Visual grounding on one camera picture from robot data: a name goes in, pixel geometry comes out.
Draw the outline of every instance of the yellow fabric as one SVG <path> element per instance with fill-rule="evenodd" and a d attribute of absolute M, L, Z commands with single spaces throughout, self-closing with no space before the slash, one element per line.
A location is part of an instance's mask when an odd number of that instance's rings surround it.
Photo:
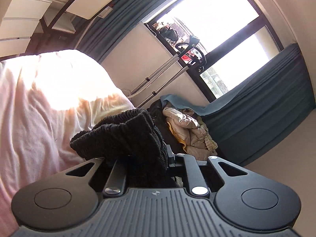
<path fill-rule="evenodd" d="M 169 130 L 171 131 L 171 133 L 173 134 L 173 136 L 177 139 L 177 141 L 179 143 L 182 143 L 184 146 L 182 147 L 183 150 L 186 152 L 186 143 L 181 139 L 181 138 L 178 138 L 177 135 L 175 135 L 174 133 L 174 130 L 172 129 L 172 126 L 169 122 L 167 122 L 168 126 L 169 126 Z"/>

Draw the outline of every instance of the dark blue curtain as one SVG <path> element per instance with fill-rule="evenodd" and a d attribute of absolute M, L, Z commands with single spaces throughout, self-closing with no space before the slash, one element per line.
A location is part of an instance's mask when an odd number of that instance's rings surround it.
<path fill-rule="evenodd" d="M 231 162 L 247 165 L 289 135 L 315 108 L 304 58 L 292 44 L 240 85 L 210 103 L 194 106 L 175 95 L 161 97 L 201 115 Z"/>
<path fill-rule="evenodd" d="M 116 0 L 104 19 L 97 18 L 78 46 L 78 50 L 102 62 L 111 50 L 136 26 L 166 0 Z"/>

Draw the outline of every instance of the window frame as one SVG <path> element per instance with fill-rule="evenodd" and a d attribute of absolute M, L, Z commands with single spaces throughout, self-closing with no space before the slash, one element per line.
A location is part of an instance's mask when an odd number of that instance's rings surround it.
<path fill-rule="evenodd" d="M 156 15 L 148 23 L 145 24 L 151 31 L 156 33 L 157 39 L 167 48 L 167 50 L 172 55 L 175 55 L 176 51 L 171 47 L 171 45 L 166 41 L 166 39 L 153 27 L 153 24 L 157 22 L 157 20 L 160 19 L 163 15 L 171 11 L 176 5 L 178 5 L 182 1 L 183 0 L 175 1 L 173 4 L 165 8 L 163 11 L 161 11 L 158 15 Z M 267 17 L 263 14 L 259 6 L 256 4 L 256 2 L 254 0 L 247 0 L 247 1 L 252 5 L 252 7 L 255 9 L 255 11 L 258 13 L 259 16 L 255 18 L 253 21 L 251 21 L 249 24 L 247 24 L 245 27 L 243 27 L 241 30 L 239 30 L 237 33 L 235 33 L 233 36 L 228 38 L 225 42 L 223 42 L 218 47 L 216 47 L 214 50 L 206 54 L 205 57 L 206 57 L 207 63 L 204 66 L 203 72 L 205 72 L 205 70 L 209 69 L 218 60 L 220 60 L 222 57 L 224 57 L 230 51 L 235 49 L 239 44 L 241 44 L 243 41 L 245 41 L 247 38 L 255 34 L 257 31 L 259 31 L 263 27 L 265 27 L 268 33 L 270 34 L 279 52 L 284 49 L 272 25 L 268 21 Z M 181 65 L 181 67 L 186 66 L 186 63 L 182 59 L 179 59 L 178 62 Z M 204 82 L 202 77 L 200 77 L 200 74 L 202 72 L 197 72 L 197 70 L 194 69 L 194 67 L 191 67 L 186 72 L 191 77 L 191 79 L 195 82 L 195 84 L 198 86 L 198 88 L 201 90 L 201 92 L 204 94 L 204 96 L 207 98 L 207 100 L 210 103 L 216 100 L 216 97 L 213 94 L 213 92 Z"/>

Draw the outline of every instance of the pink blanket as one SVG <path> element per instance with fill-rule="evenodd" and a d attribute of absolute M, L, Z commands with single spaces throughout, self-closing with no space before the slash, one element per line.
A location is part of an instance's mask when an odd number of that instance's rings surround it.
<path fill-rule="evenodd" d="M 0 237 L 18 227 L 10 205 L 20 188 L 83 162 L 69 146 L 76 133 L 133 108 L 76 50 L 0 62 Z"/>

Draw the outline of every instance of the triangular cutout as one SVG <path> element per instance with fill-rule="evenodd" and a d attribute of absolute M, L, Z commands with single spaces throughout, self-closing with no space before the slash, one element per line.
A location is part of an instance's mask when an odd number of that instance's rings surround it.
<path fill-rule="evenodd" d="M 229 164 L 226 164 L 225 162 L 219 162 L 218 163 L 221 168 L 225 171 L 225 173 L 228 176 L 241 176 L 241 175 L 247 175 L 246 172 L 241 171 L 240 169 L 237 169 Z"/>
<path fill-rule="evenodd" d="M 66 173 L 66 175 L 84 177 L 89 172 L 89 170 L 93 167 L 93 165 L 94 165 L 93 162 L 84 164 L 83 166 Z"/>

